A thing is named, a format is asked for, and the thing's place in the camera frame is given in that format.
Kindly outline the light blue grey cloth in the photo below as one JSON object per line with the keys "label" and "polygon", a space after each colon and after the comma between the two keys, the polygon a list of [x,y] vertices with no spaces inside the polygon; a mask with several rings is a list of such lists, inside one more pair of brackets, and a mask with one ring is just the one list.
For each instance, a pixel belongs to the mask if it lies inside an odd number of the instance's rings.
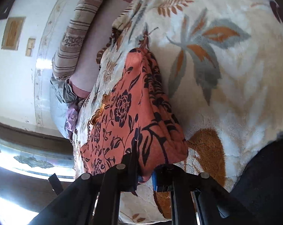
{"label": "light blue grey cloth", "polygon": [[67,139],[67,133],[64,129],[66,111],[70,103],[77,101],[77,96],[73,93],[68,80],[59,81],[52,75],[50,79],[49,100],[51,118],[61,135]]}

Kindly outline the cream leaf-pattern plush blanket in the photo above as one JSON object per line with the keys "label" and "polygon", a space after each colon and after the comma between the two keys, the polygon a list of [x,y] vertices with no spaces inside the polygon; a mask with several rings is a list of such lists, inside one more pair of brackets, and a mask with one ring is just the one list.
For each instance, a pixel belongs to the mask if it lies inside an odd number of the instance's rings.
{"label": "cream leaf-pattern plush blanket", "polygon": [[283,2],[137,0],[114,26],[122,33],[82,107],[76,144],[87,139],[101,96],[147,29],[163,86],[191,143],[181,166],[213,171],[233,188],[250,158],[283,133]]}

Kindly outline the striped beige pillow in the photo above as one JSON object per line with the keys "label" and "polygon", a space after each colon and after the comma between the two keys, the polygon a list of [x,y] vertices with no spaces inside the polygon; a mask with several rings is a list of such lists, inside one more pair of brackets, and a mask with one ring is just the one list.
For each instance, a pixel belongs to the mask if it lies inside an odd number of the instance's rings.
{"label": "striped beige pillow", "polygon": [[96,12],[104,0],[79,0],[52,59],[54,77],[64,81],[74,73],[79,54]]}

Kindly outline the pink quilted bed sheet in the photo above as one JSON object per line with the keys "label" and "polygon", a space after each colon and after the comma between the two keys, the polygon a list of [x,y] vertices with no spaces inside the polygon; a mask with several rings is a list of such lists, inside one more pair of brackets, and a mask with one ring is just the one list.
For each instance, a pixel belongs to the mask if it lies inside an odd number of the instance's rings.
{"label": "pink quilted bed sheet", "polygon": [[132,0],[104,0],[89,27],[79,60],[69,84],[80,98],[87,98],[99,75],[96,62],[98,52],[109,42],[114,20],[129,6]]}

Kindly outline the orange black floral garment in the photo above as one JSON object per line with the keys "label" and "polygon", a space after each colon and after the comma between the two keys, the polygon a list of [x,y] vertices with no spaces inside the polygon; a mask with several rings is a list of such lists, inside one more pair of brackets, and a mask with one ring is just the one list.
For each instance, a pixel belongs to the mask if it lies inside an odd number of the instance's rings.
{"label": "orange black floral garment", "polygon": [[147,49],[132,49],[123,75],[92,120],[88,141],[80,149],[84,170],[102,174],[136,152],[139,181],[153,170],[188,156],[183,130],[162,88],[155,56]]}

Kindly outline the small wall frame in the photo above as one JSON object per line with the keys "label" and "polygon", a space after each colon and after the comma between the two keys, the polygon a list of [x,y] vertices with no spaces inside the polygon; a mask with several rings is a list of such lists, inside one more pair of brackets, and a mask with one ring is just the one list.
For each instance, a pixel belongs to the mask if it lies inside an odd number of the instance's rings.
{"label": "small wall frame", "polygon": [[36,42],[35,38],[29,38],[28,39],[25,56],[27,56],[27,57],[31,57],[32,56],[33,49],[35,47],[35,42]]}

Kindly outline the purple floral cloth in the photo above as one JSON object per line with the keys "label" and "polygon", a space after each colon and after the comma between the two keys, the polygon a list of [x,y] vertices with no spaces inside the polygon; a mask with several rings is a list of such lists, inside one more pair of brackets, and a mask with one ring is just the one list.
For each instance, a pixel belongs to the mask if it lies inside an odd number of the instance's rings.
{"label": "purple floral cloth", "polygon": [[66,111],[66,121],[64,125],[64,129],[67,133],[67,139],[71,139],[72,137],[78,120],[79,110],[80,107],[78,101],[70,103],[68,106],[68,109]]}

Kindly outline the brown picture frame on wall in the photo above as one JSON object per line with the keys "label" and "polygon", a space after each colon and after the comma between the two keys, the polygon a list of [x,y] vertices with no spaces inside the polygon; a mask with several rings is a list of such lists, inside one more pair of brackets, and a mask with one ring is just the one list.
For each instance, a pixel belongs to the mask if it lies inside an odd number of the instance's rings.
{"label": "brown picture frame on wall", "polygon": [[25,19],[25,17],[8,18],[2,38],[1,49],[18,50],[19,39]]}

